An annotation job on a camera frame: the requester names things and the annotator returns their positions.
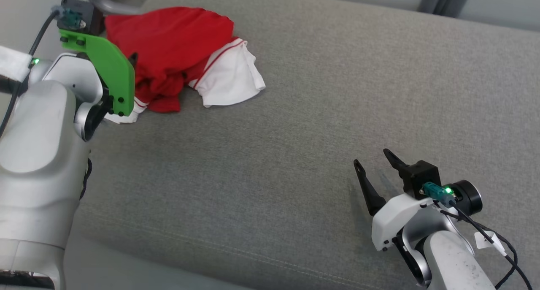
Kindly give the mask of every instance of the gray tablecloth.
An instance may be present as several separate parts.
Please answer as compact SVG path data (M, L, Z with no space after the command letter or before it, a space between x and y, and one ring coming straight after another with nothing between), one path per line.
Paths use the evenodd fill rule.
M87 235L258 289L414 290L397 250L371 243L352 165L398 195L390 148L438 165L443 183L473 182L474 218L511 240L540 287L540 34L335 0L143 8L176 5L235 21L268 88L212 108L186 89L180 113L100 128ZM494 250L478 261L494 283L509 269ZM505 288L524 284L515 274Z

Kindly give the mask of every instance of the red fabric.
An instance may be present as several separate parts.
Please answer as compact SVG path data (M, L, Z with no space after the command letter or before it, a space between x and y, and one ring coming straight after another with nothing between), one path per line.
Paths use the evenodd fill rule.
M234 23L202 8L172 7L143 15L109 15L107 38L138 53L135 96L151 111L180 111L178 94L201 77L208 57L231 42Z

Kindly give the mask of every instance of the red stripe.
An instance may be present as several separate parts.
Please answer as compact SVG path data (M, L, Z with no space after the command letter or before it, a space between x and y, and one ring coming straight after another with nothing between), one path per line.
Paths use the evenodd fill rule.
M204 78L204 75L206 74L206 72L212 67L212 65L214 65L214 63L216 63L216 61L218 61L219 57L221 57L222 54L224 54L226 51L228 51L229 49L231 48L235 48L236 46L238 45L241 45L243 44L244 41L242 40L242 42L236 44L236 45L233 45L233 46L230 46L230 47L227 47L225 50L223 50L221 53L218 54L218 57L216 57L214 59L214 61L212 61L212 63L210 63L210 65L208 65L208 67L204 70L204 72L202 73L201 77L199 79L197 79L197 82L195 83L195 85L193 86L193 89L197 89L197 84L199 84L199 82L201 81L202 78Z

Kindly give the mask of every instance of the white cable label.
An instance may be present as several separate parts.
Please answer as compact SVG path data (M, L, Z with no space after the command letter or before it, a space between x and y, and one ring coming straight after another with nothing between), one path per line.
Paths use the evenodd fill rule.
M498 247L495 247L497 250L499 251L502 250L503 252L505 251L505 248L503 247L503 245L501 244L501 241L499 240L499 238L497 238L495 233L491 231L486 231L486 234L493 240L494 244L498 246ZM474 234L474 238L476 239L476 247L478 247L478 249L493 247L493 244L491 244L491 242L489 242L488 239L485 238L480 232L476 232Z

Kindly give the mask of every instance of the red and white garment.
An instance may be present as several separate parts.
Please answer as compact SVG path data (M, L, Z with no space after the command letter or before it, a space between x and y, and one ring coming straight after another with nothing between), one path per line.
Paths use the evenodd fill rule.
M229 106L257 95L266 85L255 67L255 56L247 50L247 41L235 38L216 50L206 63L199 79L189 81L189 86L202 96L202 105ZM133 112L129 116L106 115L115 123L133 123L149 104L135 97Z

